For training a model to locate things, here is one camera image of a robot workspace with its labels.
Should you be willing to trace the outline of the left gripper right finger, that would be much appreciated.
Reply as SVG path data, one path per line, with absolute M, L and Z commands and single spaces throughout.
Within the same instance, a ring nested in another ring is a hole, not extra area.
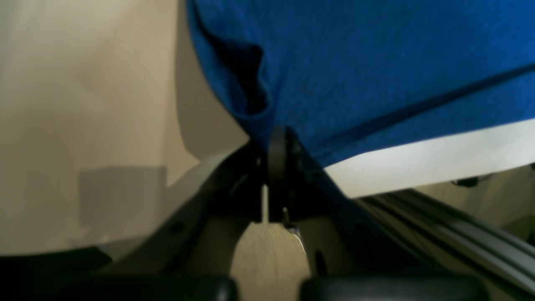
M 451 272 L 391 235 L 350 200 L 291 128 L 267 151 L 269 221 L 296 227 L 311 269 L 301 301 L 487 301 L 483 282 Z

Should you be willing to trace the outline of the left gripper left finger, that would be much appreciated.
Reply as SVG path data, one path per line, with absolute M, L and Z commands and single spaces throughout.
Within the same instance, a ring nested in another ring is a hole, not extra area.
M 96 247 L 1 257 L 2 301 L 238 301 L 229 276 L 250 223 L 262 221 L 264 154 L 249 142 L 119 261 Z

